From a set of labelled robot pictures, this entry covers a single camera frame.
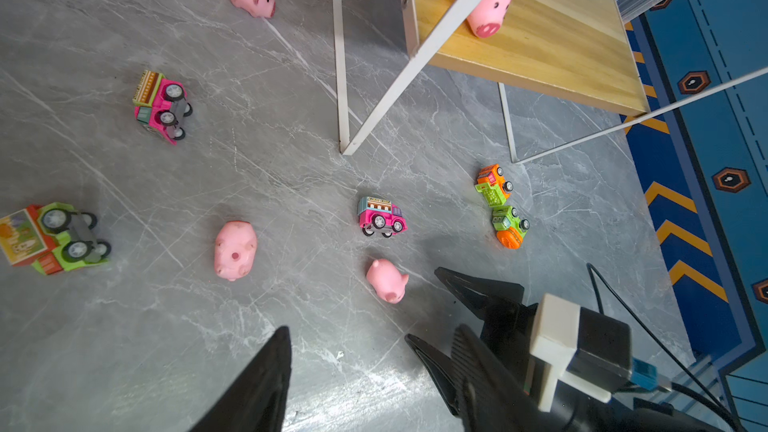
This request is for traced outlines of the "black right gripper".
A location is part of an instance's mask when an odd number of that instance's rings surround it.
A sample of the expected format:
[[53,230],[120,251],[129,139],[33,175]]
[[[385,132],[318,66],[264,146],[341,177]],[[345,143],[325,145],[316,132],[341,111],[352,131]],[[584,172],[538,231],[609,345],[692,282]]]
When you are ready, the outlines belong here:
[[449,412],[466,431],[571,431],[570,398],[553,412],[539,409],[543,366],[528,352],[534,310],[521,306],[519,283],[478,278],[445,267],[435,276],[480,320],[477,335],[458,326],[450,358],[413,335],[405,341],[421,360]]

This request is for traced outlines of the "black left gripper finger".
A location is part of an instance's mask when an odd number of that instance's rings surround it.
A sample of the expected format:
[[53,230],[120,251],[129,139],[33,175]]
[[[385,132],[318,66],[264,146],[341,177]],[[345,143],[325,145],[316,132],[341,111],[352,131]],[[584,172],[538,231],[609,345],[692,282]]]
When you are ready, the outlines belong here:
[[281,431],[291,362],[290,331],[281,326],[191,431]]

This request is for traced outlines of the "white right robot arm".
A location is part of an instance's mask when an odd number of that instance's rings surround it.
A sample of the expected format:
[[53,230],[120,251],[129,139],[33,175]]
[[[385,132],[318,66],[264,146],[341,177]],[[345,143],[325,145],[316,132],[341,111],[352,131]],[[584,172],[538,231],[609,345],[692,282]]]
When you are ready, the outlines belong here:
[[709,431],[675,409],[620,392],[680,392],[709,408],[733,430],[722,405],[662,378],[632,355],[630,327],[552,294],[522,302],[520,284],[482,279],[444,267],[436,277],[482,320],[479,334],[456,328],[450,354],[408,334],[449,412],[467,431]]

